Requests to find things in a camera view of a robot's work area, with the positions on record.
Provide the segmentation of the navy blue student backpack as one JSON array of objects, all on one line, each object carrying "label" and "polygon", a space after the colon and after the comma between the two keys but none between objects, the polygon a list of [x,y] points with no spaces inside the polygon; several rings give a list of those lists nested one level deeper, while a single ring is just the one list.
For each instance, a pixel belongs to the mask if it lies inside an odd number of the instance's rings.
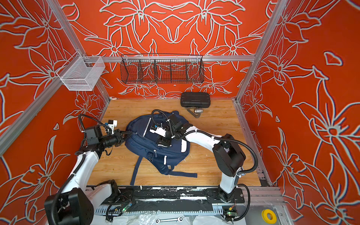
[{"label": "navy blue student backpack", "polygon": [[168,131],[167,115],[170,113],[180,115],[178,111],[161,111],[158,114],[140,116],[127,125],[126,131],[132,131],[133,134],[125,141],[125,146],[139,156],[132,174],[131,185],[135,184],[143,159],[148,160],[163,175],[197,177],[196,173],[174,171],[174,167],[189,155],[190,142],[167,140],[165,137],[150,132],[151,127],[161,127]]}]

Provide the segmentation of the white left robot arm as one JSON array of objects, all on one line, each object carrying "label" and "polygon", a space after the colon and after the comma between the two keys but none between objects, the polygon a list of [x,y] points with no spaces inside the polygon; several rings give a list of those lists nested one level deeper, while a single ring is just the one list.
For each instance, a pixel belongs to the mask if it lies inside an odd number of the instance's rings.
[{"label": "white left robot arm", "polygon": [[117,198],[120,191],[115,180],[100,183],[99,187],[86,194],[86,186],[95,165],[103,152],[122,145],[133,134],[119,129],[102,134],[101,126],[84,130],[84,138],[77,153],[76,164],[69,177],[56,194],[46,198],[44,207],[50,225],[89,225],[94,211],[107,199]]}]

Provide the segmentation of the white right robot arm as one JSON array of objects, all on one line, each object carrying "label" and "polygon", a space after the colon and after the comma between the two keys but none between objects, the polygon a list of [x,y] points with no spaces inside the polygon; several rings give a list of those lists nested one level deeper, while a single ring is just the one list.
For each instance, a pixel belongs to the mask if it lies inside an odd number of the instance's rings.
[{"label": "white right robot arm", "polygon": [[[234,139],[230,134],[217,136],[199,130],[189,123],[182,123],[176,118],[175,114],[171,114],[167,122],[174,139],[196,143],[212,151],[217,166],[222,172],[218,196],[226,203],[233,200],[235,189],[238,186],[238,179],[243,174],[255,171],[258,167],[258,158],[254,150],[244,142]],[[254,164],[250,169],[243,169],[246,155],[241,147],[247,149],[253,157]]]}]

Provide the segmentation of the black plastic tool case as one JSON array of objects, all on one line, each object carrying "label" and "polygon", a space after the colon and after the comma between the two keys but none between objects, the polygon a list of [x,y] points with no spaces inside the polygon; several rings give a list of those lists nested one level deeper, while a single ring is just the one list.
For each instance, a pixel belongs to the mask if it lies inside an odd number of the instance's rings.
[{"label": "black plastic tool case", "polygon": [[209,108],[211,105],[210,95],[206,92],[183,92],[181,94],[181,106]]}]

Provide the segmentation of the silver combination wrench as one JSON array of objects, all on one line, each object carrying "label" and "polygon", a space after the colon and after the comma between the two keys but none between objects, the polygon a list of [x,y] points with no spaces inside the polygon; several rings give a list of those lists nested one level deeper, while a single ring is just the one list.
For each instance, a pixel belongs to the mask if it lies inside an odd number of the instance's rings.
[{"label": "silver combination wrench", "polygon": [[155,220],[155,223],[159,224],[159,223],[165,223],[165,222],[182,222],[183,220],[184,220],[184,217],[182,217],[182,216],[176,217],[176,218],[167,218],[167,219],[157,218]]}]

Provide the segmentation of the yellow tape roll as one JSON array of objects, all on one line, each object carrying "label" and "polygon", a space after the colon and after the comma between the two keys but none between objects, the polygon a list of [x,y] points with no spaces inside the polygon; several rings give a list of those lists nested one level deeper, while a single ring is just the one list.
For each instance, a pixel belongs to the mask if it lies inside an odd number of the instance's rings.
[{"label": "yellow tape roll", "polygon": [[277,223],[277,216],[273,210],[265,209],[262,211],[262,219],[265,223],[273,225]]}]

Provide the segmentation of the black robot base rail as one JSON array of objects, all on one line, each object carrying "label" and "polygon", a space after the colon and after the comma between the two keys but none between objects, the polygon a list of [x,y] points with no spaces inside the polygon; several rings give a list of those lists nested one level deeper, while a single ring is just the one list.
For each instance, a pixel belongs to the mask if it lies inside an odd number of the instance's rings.
[{"label": "black robot base rail", "polygon": [[206,203],[226,203],[220,197],[217,186],[118,186],[120,193],[139,201],[205,201]]}]

